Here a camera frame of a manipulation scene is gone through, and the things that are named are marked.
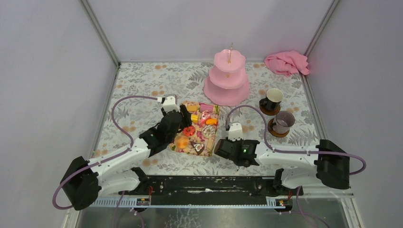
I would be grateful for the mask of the brown wooden saucer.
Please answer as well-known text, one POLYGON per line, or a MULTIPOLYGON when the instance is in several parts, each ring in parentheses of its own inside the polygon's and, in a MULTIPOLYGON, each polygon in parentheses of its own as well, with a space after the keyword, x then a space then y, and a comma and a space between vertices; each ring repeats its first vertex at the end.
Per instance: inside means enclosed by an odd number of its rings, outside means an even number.
POLYGON ((290 131, 289 128, 276 123, 274 119, 270 119, 267 127, 268 127, 268 132, 271 135, 278 137, 278 138, 286 137, 290 131))
POLYGON ((259 107, 260 108, 260 110, 261 110, 261 112, 263 113, 263 114, 265 114, 265 115, 268 115, 268 116, 275 116, 278 112, 280 112, 280 110, 281 110, 281 106, 279 105, 275 110, 268 110, 268 109, 266 109, 265 107, 263 107, 263 106, 260 106, 259 107))

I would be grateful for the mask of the chocolate cake piece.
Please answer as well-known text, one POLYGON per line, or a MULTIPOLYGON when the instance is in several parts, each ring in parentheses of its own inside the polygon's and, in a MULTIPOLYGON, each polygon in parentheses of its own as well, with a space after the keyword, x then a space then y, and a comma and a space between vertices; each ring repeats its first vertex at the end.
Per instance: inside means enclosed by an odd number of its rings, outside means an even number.
POLYGON ((205 146, 202 143, 196 143, 196 142, 190 142, 190 145, 192 148, 195 150, 197 155, 201 155, 201 153, 204 151, 205 146))

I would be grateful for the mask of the floral dessert tray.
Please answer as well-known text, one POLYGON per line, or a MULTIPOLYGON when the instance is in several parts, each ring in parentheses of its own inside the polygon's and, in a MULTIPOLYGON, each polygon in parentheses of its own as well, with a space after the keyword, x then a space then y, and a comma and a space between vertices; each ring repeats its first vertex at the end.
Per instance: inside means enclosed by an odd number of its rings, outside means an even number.
MULTIPOLYGON (((199 116, 199 121, 200 121, 201 113, 202 113, 202 112, 200 112, 200 104, 203 104, 203 103, 200 103, 200 102, 193 102, 193 101, 184 101, 183 104, 184 104, 185 106, 187 106, 187 105, 197 105, 197 106, 198 106, 198 111, 197 111, 197 112, 190 112, 190 114, 191 114, 191 115, 192 115, 192 114, 197 114, 197 115, 199 116)), ((214 106, 213 111, 210 112, 210 113, 211 113, 211 118, 217 119, 217 120, 218 120, 218 124, 219 124, 220 106, 215 105, 215 104, 211 104, 211 105, 214 106)), ((212 138, 204 138, 204 137, 202 136, 202 129, 203 129, 203 127, 204 127, 205 125, 200 126, 200 125, 199 125, 199 121, 198 121, 198 123, 193 123, 193 122, 192 122, 192 125, 191 125, 191 126, 194 126, 194 127, 196 128, 196 134, 193 135, 192 137, 189 137, 189 145, 188 145, 187 148, 185 148, 185 149, 179 149, 179 148, 177 148, 177 147, 175 146, 175 143, 174 143, 174 142, 170 144, 169 148, 170 148, 172 151, 181 152, 181 153, 185 153, 185 154, 189 154, 189 155, 203 156, 203 157, 210 157, 210 156, 212 156, 212 150, 213 150, 213 147, 214 147, 214 145, 215 145, 215 140, 216 140, 216 138, 217 138, 217 131, 216 131, 216 135, 215 135, 214 137, 212 137, 212 138), (202 143, 202 144, 204 144, 205 149, 204 149, 204 151, 201 153, 201 155, 197 155, 197 154, 196 154, 195 150, 194 150, 194 149, 192 148, 192 146, 190 145, 190 142, 195 142, 195 143, 202 143)))

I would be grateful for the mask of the pink cloth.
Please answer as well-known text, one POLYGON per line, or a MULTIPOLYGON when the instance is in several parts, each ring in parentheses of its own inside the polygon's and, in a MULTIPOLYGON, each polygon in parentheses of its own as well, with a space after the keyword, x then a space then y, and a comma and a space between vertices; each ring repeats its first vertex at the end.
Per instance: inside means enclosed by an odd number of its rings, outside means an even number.
POLYGON ((296 73, 310 74, 307 57, 292 50, 268 55, 264 63, 275 74, 290 77, 296 73))

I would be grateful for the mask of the chocolate drizzle donut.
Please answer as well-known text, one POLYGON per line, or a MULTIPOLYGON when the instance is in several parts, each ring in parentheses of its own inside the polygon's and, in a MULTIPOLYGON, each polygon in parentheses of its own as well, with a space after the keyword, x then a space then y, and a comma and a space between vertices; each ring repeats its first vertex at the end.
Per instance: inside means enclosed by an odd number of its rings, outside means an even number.
POLYGON ((216 135, 215 125, 205 125, 201 131, 204 138, 212 138, 216 135))

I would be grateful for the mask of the purple mug black handle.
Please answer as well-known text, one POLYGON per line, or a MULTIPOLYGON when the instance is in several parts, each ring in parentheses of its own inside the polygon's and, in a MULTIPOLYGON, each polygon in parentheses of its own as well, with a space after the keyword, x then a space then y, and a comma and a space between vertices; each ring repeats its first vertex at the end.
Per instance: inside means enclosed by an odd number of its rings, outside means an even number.
POLYGON ((287 127, 287 128, 291 128, 294 124, 295 124, 295 117, 291 112, 288 111, 280 111, 278 112, 275 117, 274 120, 276 123, 287 127))

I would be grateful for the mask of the black mug white inside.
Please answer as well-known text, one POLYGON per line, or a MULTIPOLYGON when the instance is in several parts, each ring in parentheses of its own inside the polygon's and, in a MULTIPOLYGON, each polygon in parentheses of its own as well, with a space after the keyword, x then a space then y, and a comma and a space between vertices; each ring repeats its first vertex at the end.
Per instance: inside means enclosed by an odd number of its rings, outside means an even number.
POLYGON ((266 92, 266 97, 259 101, 259 105, 268 111, 275 111, 283 99, 283 92, 277 88, 272 88, 266 92))

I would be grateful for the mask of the orange tart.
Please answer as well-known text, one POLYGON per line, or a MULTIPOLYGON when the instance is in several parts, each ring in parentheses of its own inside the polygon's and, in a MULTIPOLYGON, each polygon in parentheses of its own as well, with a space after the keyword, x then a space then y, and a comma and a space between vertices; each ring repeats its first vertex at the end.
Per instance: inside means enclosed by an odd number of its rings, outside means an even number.
POLYGON ((206 125, 217 125, 218 124, 218 120, 215 118, 209 118, 205 121, 206 125))

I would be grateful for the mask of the pink wafer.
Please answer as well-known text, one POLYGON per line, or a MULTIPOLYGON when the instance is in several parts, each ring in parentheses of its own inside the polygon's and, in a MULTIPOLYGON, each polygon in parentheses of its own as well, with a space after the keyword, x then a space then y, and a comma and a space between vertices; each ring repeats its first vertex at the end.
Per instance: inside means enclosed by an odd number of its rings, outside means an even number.
POLYGON ((200 104, 200 112, 212 112, 213 111, 214 106, 211 104, 200 104))

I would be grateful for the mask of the tan biscuit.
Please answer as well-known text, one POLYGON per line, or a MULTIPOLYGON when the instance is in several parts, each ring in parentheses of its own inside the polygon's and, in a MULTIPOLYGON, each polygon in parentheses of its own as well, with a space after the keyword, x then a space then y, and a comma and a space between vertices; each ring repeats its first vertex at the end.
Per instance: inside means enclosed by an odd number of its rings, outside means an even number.
POLYGON ((188 112, 197 112, 198 111, 198 106, 197 105, 187 105, 186 109, 188 112))

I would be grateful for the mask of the yellow roll cake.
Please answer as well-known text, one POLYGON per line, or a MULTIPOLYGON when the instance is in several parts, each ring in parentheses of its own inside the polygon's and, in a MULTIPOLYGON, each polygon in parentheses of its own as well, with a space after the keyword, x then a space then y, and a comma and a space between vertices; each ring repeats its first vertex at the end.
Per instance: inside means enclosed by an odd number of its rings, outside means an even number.
POLYGON ((198 121, 199 121, 199 116, 197 115, 197 114, 192 114, 191 115, 191 121, 193 122, 193 123, 198 123, 198 121))

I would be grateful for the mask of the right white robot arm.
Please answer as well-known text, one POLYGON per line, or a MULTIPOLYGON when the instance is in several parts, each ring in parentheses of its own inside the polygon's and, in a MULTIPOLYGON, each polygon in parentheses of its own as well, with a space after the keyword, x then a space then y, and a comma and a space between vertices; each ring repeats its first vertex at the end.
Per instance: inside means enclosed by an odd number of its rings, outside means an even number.
POLYGON ((241 167, 280 165, 272 183, 273 191, 280 196, 299 186, 318 183, 333 189, 348 189, 349 158, 342 152, 320 154, 319 149, 324 145, 331 142, 321 140, 320 145, 309 147, 274 147, 257 140, 220 139, 214 153, 241 167))

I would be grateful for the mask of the orange round pastry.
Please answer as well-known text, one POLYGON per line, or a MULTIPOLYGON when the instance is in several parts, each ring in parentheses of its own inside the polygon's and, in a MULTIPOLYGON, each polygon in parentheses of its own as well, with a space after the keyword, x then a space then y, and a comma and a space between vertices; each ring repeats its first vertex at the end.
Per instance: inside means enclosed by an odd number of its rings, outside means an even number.
POLYGON ((177 136, 174 140, 175 146, 179 149, 185 149, 189 145, 189 137, 185 135, 177 136))

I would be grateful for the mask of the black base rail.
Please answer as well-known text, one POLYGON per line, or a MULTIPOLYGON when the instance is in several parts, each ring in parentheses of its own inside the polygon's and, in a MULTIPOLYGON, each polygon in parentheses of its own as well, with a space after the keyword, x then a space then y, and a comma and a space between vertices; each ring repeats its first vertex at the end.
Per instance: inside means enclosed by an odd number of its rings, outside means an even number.
POLYGON ((303 188, 289 189, 271 176, 150 175, 126 196, 144 196, 149 207, 290 207, 303 188))

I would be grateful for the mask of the red donut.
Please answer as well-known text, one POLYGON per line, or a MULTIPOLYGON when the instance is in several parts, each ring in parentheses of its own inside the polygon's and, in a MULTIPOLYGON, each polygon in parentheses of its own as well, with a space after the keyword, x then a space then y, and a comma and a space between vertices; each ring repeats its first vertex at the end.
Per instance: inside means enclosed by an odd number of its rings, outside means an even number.
POLYGON ((196 128, 194 126, 185 127, 182 131, 186 137, 192 137, 196 134, 196 128))

